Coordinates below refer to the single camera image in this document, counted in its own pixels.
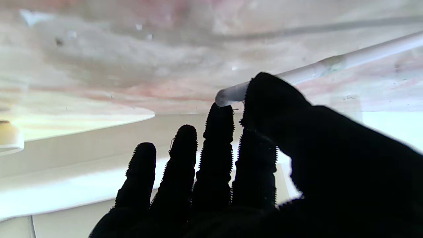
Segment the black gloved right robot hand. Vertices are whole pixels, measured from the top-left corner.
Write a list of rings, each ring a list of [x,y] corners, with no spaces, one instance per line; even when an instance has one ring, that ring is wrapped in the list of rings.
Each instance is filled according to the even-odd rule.
[[[139,144],[90,238],[421,238],[422,155],[261,72],[248,84],[236,176],[234,118],[213,104],[174,137],[150,201],[157,151]]]

